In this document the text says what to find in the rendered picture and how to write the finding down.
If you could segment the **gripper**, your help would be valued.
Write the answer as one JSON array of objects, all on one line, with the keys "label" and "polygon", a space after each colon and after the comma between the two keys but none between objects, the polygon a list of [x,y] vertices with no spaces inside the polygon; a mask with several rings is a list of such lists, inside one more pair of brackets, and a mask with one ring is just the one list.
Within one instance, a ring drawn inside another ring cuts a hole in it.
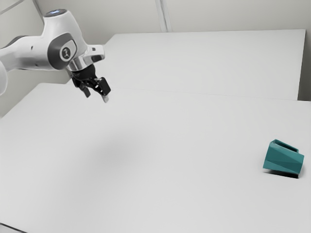
[{"label": "gripper", "polygon": [[79,88],[87,98],[90,96],[89,89],[91,88],[100,94],[104,103],[108,103],[108,94],[111,92],[111,88],[104,77],[98,78],[96,76],[96,69],[94,65],[89,65],[80,71],[73,71],[70,77],[74,86]]}]

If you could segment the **teal faceted mug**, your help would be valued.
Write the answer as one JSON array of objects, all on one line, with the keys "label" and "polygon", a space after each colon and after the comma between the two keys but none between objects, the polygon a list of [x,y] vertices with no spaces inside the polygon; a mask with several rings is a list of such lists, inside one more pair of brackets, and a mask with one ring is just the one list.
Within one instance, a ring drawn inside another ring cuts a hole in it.
[{"label": "teal faceted mug", "polygon": [[275,139],[269,143],[263,168],[299,175],[303,161],[304,155],[297,148]]}]

